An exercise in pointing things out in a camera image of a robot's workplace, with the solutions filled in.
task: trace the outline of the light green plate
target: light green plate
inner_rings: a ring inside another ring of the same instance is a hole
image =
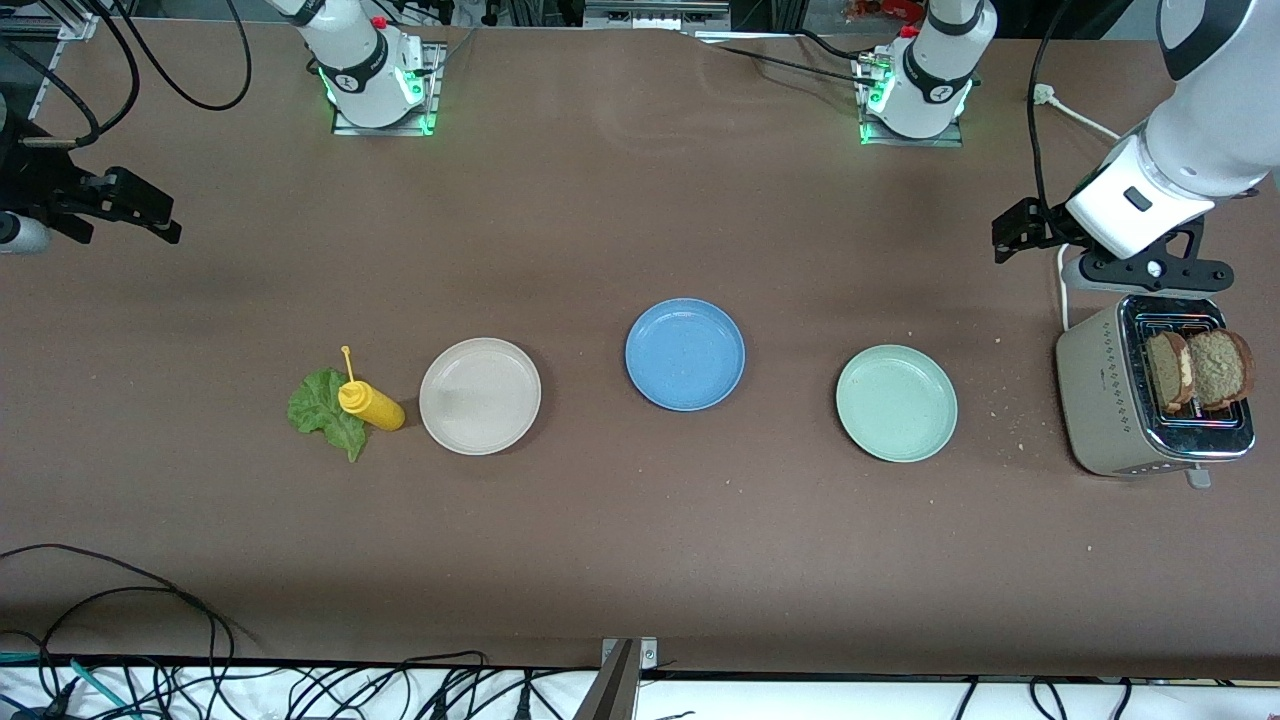
[[[881,460],[916,462],[942,450],[956,429],[956,391],[928,355],[878,345],[845,365],[836,383],[845,432]]]

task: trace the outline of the plate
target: plate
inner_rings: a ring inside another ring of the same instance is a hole
[[[956,391],[928,355],[901,345],[859,352],[836,383],[845,432],[881,460],[916,462],[942,450],[956,429]]]
[[[422,377],[417,406],[435,442],[462,455],[490,455],[516,443],[538,418],[543,383],[515,345],[493,337],[445,350]]]
[[[733,320],[705,300],[678,297],[645,310],[627,336],[627,374],[667,410],[705,410],[728,397],[746,368]]]

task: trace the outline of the brown table surface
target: brown table surface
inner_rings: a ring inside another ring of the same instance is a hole
[[[920,150],[859,145],[838,81],[658,31],[480,31],[438,136],[334,138],[297,32],[250,29],[243,105],[197,111],[147,70],[129,119],[77,152],[172,193],[179,246],[100,224],[88,247],[0,261],[4,546],[164,574],[260,657],[590,664],[600,637],[644,634],[675,669],[1280,676],[1270,182],[1216,210],[1204,247],[1238,269],[1220,304],[1257,355],[1257,448],[1208,492],[1111,482],[1064,437],[1051,252],[991,259],[992,218],[1033,187],[1033,44],[992,45],[963,150]],[[238,87],[229,26],[143,31],[192,92]],[[841,69],[791,40],[746,46]],[[105,32],[60,72],[104,117],[123,97]],[[1171,87],[1153,44],[1059,42],[1043,78],[1117,129]],[[1106,147],[1041,118],[1061,199]],[[40,119],[81,122],[52,94]],[[673,296],[746,337],[741,384],[704,413],[659,410],[623,369],[636,315]],[[1076,293],[1074,316],[1115,300]],[[352,465],[285,421],[343,343],[412,398],[477,336],[541,373],[507,452],[452,455],[412,427]],[[927,462],[877,461],[836,419],[837,374],[877,343],[955,383],[959,427]],[[124,582],[5,562],[0,624]],[[200,655],[205,632],[132,598],[54,650]]]

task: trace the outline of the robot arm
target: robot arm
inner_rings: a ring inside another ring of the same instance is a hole
[[[1280,4],[1161,3],[1174,95],[1116,145],[1066,204],[1084,231],[1132,258],[1280,165]]]
[[[876,49],[890,73],[867,111],[904,137],[923,140],[960,114],[974,68],[996,35],[991,0],[933,0],[915,37]]]
[[[124,168],[95,176],[78,168],[65,147],[28,145],[49,133],[9,109],[4,96],[0,118],[0,255],[41,252],[51,231],[87,243],[93,225],[84,217],[134,224],[178,242],[182,225],[170,219],[173,197]]]
[[[1230,287],[1230,266],[1196,256],[1201,217],[1280,165],[1280,3],[1164,1],[1157,24],[1174,95],[1064,205],[1025,199],[992,223],[997,263],[1069,242],[1087,249],[1064,272],[1075,287],[1176,297]],[[1180,234],[1188,250],[1171,255]]]
[[[413,72],[422,40],[376,26],[360,0],[268,0],[298,28],[320,64],[329,100],[352,124],[390,126],[425,101]]]

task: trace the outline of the white plate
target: white plate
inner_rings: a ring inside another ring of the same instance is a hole
[[[417,406],[435,442],[462,455],[490,455],[516,443],[538,418],[543,383],[534,361],[492,337],[465,340],[431,363]]]

